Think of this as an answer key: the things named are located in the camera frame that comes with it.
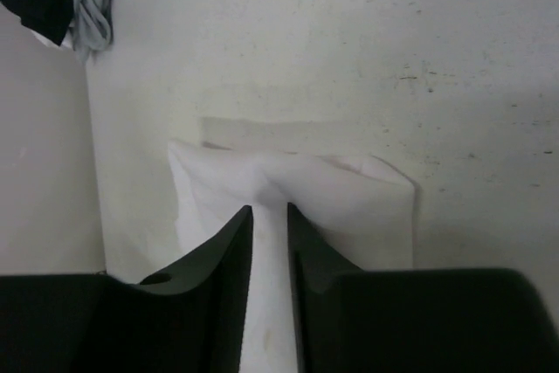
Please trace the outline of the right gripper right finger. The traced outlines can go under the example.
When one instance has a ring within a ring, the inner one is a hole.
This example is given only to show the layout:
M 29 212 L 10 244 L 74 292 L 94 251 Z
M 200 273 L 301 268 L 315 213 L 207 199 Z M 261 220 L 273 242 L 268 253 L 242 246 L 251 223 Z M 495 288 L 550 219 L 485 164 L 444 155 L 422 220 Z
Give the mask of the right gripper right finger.
M 343 257 L 295 204 L 287 205 L 293 321 L 300 372 L 365 372 L 365 272 Z

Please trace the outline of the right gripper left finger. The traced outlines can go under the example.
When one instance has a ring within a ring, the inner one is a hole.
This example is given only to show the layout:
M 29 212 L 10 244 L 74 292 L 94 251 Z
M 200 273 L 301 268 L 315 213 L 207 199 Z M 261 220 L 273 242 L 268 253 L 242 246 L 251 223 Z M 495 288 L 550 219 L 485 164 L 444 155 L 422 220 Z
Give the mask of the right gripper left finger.
M 252 266 L 252 208 L 132 288 L 143 314 L 133 372 L 237 372 Z

